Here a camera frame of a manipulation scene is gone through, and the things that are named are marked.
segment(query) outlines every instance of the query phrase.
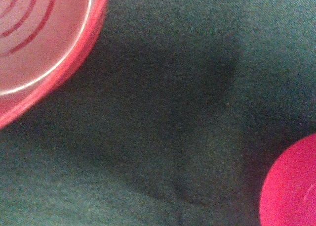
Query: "red plastic lid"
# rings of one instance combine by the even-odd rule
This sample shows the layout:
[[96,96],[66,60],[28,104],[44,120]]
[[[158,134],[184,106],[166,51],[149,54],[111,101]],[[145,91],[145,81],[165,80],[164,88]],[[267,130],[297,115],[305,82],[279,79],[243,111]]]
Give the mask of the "red plastic lid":
[[0,0],[0,129],[84,61],[108,0]]
[[260,199],[262,226],[316,226],[316,133],[274,163]]

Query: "red cup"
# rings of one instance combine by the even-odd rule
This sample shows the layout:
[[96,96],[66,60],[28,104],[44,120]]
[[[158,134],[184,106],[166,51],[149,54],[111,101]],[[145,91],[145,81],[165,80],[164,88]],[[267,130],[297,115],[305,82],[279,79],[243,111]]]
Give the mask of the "red cup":
[[0,0],[0,129],[88,56],[108,0]]
[[316,133],[273,164],[260,199],[262,226],[316,226]]

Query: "dark green fabric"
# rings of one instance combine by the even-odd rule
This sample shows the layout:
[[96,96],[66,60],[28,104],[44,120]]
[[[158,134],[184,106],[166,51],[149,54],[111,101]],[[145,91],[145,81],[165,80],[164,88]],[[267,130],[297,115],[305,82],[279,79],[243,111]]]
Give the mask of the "dark green fabric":
[[[139,216],[102,218],[93,208],[90,221],[74,217],[78,197],[90,197],[101,210],[117,202],[97,201],[96,189],[69,194],[55,212],[64,225],[258,226],[260,190],[272,163],[316,132],[315,1],[110,0],[100,39],[80,70],[1,131],[2,158],[18,149],[32,156],[23,158],[28,166],[40,159],[37,169],[48,176],[39,151],[59,159],[52,165],[66,159],[90,178],[95,168],[104,169],[99,178],[114,178],[108,171],[115,169],[127,192],[140,193],[119,201],[135,202]],[[4,168],[12,159],[16,154],[2,161],[6,180],[23,168]],[[70,174],[58,166],[54,172]],[[106,191],[106,182],[96,188]],[[64,194],[72,192],[71,184],[62,186]],[[56,207],[36,202],[34,191],[24,195],[30,210]],[[153,197],[150,209],[166,211],[146,213],[139,197]],[[1,202],[1,215],[8,214],[9,195]],[[17,218],[23,204],[15,206]],[[45,225],[47,215],[33,225]]]

